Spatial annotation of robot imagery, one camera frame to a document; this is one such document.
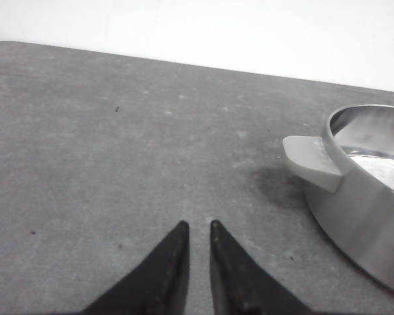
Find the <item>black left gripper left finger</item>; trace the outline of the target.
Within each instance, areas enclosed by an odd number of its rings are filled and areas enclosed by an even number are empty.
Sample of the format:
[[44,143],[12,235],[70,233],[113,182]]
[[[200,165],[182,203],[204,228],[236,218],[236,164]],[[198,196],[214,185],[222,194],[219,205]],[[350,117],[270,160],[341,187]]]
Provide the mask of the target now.
[[181,220],[139,265],[81,313],[184,314],[189,277],[189,225]]

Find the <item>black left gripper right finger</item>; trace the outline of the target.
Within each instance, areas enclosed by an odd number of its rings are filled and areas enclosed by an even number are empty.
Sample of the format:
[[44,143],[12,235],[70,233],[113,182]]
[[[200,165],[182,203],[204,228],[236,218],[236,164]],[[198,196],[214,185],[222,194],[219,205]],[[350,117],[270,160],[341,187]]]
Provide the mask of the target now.
[[215,314],[311,314],[266,273],[219,220],[210,224],[210,281]]

